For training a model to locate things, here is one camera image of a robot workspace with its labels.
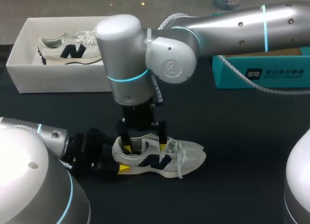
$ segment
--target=white shoelace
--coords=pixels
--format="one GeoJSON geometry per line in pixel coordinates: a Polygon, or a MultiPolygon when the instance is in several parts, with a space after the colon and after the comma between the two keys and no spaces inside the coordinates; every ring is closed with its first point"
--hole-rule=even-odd
{"type": "Polygon", "coordinates": [[[76,33],[77,43],[86,43],[89,45],[96,44],[96,34],[95,31],[79,31],[76,33]]]}
{"type": "Polygon", "coordinates": [[[167,148],[165,150],[167,153],[177,153],[177,161],[178,161],[178,176],[182,177],[181,168],[185,164],[187,160],[186,150],[183,148],[182,143],[174,140],[173,138],[168,137],[167,148]]]}

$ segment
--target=new balance logo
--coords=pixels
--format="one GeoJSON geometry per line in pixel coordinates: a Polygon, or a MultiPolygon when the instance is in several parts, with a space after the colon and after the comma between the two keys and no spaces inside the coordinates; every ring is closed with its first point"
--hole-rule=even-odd
{"type": "Polygon", "coordinates": [[[145,150],[147,150],[149,148],[149,143],[148,142],[145,142],[145,150]]]}
{"type": "Polygon", "coordinates": [[[171,160],[172,158],[169,155],[165,155],[161,161],[159,161],[159,155],[148,155],[138,166],[146,167],[150,165],[152,168],[163,170],[171,160]]]}
{"type": "Polygon", "coordinates": [[[84,47],[82,44],[79,46],[78,50],[76,49],[75,45],[67,45],[64,48],[60,57],[66,59],[70,55],[71,58],[82,58],[85,50],[86,50],[86,47],[84,47]]]}

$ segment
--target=black tablecloth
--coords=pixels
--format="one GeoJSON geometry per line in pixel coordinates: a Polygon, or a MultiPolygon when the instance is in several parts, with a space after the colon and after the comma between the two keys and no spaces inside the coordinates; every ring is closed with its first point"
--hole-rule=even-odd
{"type": "MultiPolygon", "coordinates": [[[[164,106],[156,110],[169,136],[206,148],[208,163],[183,179],[78,179],[90,200],[91,224],[283,223],[286,159],[310,126],[310,97],[218,90],[210,65],[200,59],[183,84],[159,82],[164,106]]],[[[3,69],[1,116],[71,134],[96,127],[115,135],[122,112],[111,93],[19,94],[3,69]]]]}

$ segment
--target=white sneaker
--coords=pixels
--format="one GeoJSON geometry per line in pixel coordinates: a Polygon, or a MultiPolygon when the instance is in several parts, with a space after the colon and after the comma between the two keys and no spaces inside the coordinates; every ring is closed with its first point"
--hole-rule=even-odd
{"type": "Polygon", "coordinates": [[[139,150],[140,155],[124,154],[121,137],[118,137],[113,145],[114,160],[129,167],[120,170],[119,174],[156,172],[167,178],[182,178],[200,167],[206,158],[203,147],[199,144],[169,137],[164,151],[160,150],[159,138],[154,134],[131,138],[131,142],[134,152],[139,150]]]}
{"type": "Polygon", "coordinates": [[[41,38],[38,52],[47,65],[92,64],[101,60],[95,31],[65,33],[57,39],[41,38]]]}

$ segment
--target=shoe box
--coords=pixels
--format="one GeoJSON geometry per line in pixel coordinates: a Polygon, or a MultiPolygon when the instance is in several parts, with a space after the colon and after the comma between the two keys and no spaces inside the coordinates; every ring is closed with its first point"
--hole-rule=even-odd
{"type": "Polygon", "coordinates": [[[94,30],[105,17],[28,18],[6,67],[20,93],[111,91],[102,62],[81,65],[43,65],[38,39],[54,39],[65,32],[94,30]]]}

